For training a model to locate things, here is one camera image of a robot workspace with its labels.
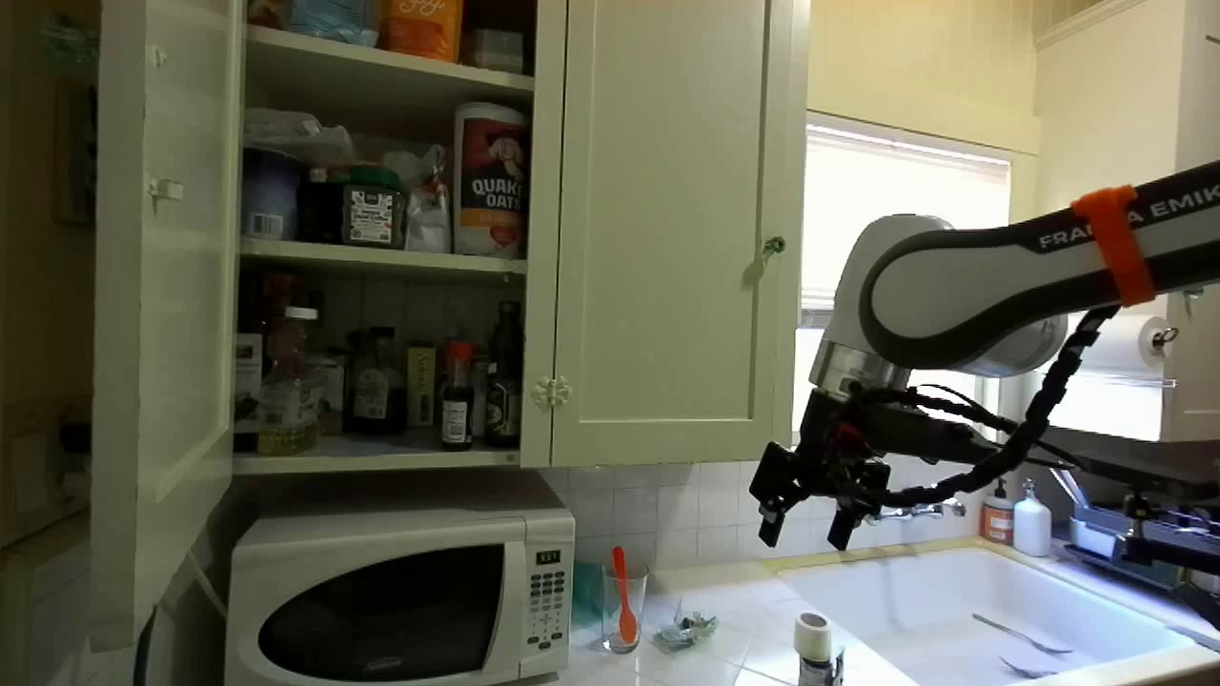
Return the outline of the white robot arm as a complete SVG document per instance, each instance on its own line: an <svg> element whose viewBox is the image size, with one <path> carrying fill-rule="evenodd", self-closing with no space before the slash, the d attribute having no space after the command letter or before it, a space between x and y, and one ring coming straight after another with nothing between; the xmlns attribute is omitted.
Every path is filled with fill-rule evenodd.
<svg viewBox="0 0 1220 686"><path fill-rule="evenodd" d="M794 448L751 478L760 533L822 496L832 544L879 511L978 493L1025 460L1209 498L1212 444L1061 432L1051 407L1129 304L1220 277L1220 163L1104 187L1002 230L888 214L861 230Z"/></svg>

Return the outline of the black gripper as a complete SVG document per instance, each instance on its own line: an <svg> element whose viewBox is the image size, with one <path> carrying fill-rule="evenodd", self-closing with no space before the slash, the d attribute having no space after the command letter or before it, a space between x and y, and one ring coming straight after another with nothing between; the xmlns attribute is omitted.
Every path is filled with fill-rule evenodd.
<svg viewBox="0 0 1220 686"><path fill-rule="evenodd" d="M796 429L796 444L770 444L753 464L746 493L760 502L760 540L777 544L784 515L813 498L838 498L826 544L851 551L866 515L894 509L883 455L910 451L913 413L879 402L832 402L813 392Z"/></svg>

